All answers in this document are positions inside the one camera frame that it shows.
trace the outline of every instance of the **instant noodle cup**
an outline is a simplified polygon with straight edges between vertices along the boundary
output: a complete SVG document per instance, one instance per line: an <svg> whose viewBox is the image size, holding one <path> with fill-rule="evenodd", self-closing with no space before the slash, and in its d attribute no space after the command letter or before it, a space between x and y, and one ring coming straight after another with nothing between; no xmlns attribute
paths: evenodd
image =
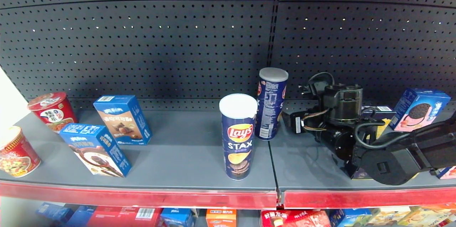
<svg viewBox="0 0 456 227"><path fill-rule="evenodd" d="M230 94L222 98L219 108L225 172L233 180L242 180L252 166L257 100L247 94Z"/></svg>
<svg viewBox="0 0 456 227"><path fill-rule="evenodd" d="M64 92L48 93L36 97L27 108L55 133L60 133L68 123L77 123L70 101Z"/></svg>
<svg viewBox="0 0 456 227"><path fill-rule="evenodd" d="M12 126L0 138L0 170L13 177L23 177L35 170L41 159L20 127Z"/></svg>

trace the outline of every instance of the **white can lid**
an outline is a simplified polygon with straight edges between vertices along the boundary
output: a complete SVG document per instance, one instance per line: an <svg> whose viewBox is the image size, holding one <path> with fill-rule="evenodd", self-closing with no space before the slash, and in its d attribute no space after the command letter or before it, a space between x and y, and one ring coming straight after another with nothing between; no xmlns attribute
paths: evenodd
<svg viewBox="0 0 456 227"><path fill-rule="evenodd" d="M280 68L261 68L259 77L269 82L283 82L288 79L288 72Z"/></svg>
<svg viewBox="0 0 456 227"><path fill-rule="evenodd" d="M220 112L228 118L253 118L258 104L254 97L247 94L233 93L223 97L218 104Z"/></svg>

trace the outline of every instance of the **stax text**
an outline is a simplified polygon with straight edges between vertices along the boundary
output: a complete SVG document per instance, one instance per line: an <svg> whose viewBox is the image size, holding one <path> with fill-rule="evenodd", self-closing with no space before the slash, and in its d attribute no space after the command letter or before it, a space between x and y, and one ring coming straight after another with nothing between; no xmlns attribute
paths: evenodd
<svg viewBox="0 0 456 227"><path fill-rule="evenodd" d="M248 141L248 142L242 143L242 144L228 143L228 148L235 149L235 150L247 149L249 147L252 147L252 141Z"/></svg>
<svg viewBox="0 0 456 227"><path fill-rule="evenodd" d="M237 143L247 141L253 133L254 125L252 124L237 124L228 128L228 137Z"/></svg>

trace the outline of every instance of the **lay's logo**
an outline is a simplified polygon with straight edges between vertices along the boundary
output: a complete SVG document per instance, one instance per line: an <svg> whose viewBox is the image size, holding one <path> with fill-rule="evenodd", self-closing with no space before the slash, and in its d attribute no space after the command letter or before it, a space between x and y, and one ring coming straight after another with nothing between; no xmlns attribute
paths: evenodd
<svg viewBox="0 0 456 227"><path fill-rule="evenodd" d="M253 129L252 124L232 125L228 128L228 137L236 143L243 143L252 136Z"/></svg>

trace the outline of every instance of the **red shelf edge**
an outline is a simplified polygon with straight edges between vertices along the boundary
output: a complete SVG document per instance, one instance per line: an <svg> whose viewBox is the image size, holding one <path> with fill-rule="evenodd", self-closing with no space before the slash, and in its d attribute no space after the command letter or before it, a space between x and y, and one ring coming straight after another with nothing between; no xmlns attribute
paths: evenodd
<svg viewBox="0 0 456 227"><path fill-rule="evenodd" d="M363 208L453 203L456 187L376 191L285 191L284 208Z"/></svg>
<svg viewBox="0 0 456 227"><path fill-rule="evenodd" d="M96 206L275 209L276 191L116 189L0 181L0 196Z"/></svg>

